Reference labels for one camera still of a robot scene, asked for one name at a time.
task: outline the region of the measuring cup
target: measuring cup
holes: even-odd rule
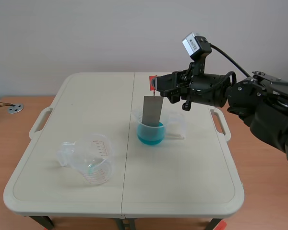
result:
[[[185,139],[186,121],[182,114],[162,108],[158,127],[147,126],[142,123],[143,109],[132,111],[136,120],[138,139],[147,145],[159,144],[166,139]]]
[[[71,166],[92,184],[102,184],[113,172],[112,148],[109,139],[90,134],[75,143],[64,142],[57,152],[61,166]]]

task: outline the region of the orange object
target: orange object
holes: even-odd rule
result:
[[[215,228],[215,230],[224,230],[227,226],[227,223],[225,223],[224,221],[221,221]]]
[[[156,77],[156,76],[157,76],[157,75],[149,76],[149,87],[150,87],[150,91],[151,91],[151,90],[154,90],[154,87],[152,86],[151,82],[152,82],[152,79],[153,79],[154,77]]]

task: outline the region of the black cable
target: black cable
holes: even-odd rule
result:
[[[9,104],[4,104],[4,105],[1,105],[0,108],[1,107],[6,107],[6,106],[10,106],[10,105]]]
[[[9,105],[9,104],[3,104],[3,105],[8,105],[8,106],[14,106],[14,105]],[[3,106],[2,104],[0,104],[0,106]]]
[[[211,48],[215,49],[217,52],[222,54],[224,57],[226,57],[232,64],[234,64],[247,78],[250,78],[251,76],[240,66],[237,62],[234,61],[230,56],[228,56],[223,50],[219,49],[215,45],[210,43]]]
[[[14,104],[6,103],[6,102],[0,102],[0,104],[9,104],[9,105],[11,105],[11,106],[15,106]]]

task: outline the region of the table leg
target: table leg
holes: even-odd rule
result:
[[[49,217],[37,217],[37,216],[30,216],[33,220],[35,220],[37,223],[42,225],[47,230],[51,230],[54,228],[54,225]]]
[[[205,230],[213,230],[219,224],[219,222],[221,222],[221,220],[222,219],[213,218],[206,226]]]
[[[136,220],[136,219],[133,219],[133,218],[128,219],[130,230],[136,230],[136,228],[135,228],[135,222],[134,222],[135,220]]]
[[[117,225],[117,227],[119,228],[119,230],[125,230],[125,225],[124,225],[122,219],[115,218],[114,220],[115,220],[116,225]]]

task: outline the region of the table seam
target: table seam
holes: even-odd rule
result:
[[[120,214],[123,215],[123,197],[124,197],[124,186],[125,186],[125,176],[126,176],[126,166],[127,166],[127,154],[128,154],[128,143],[129,143],[129,134],[130,134],[130,123],[131,123],[131,111],[132,111],[132,101],[133,101],[133,91],[134,91],[134,80],[135,73],[133,75],[133,86],[132,86],[132,96],[131,96],[131,106],[130,106],[130,116],[129,116],[129,129],[128,129],[128,139],[127,139],[127,149],[126,149],[126,161],[125,161],[125,172],[124,172],[124,182],[123,182],[123,191],[121,194],[121,206],[120,206]]]

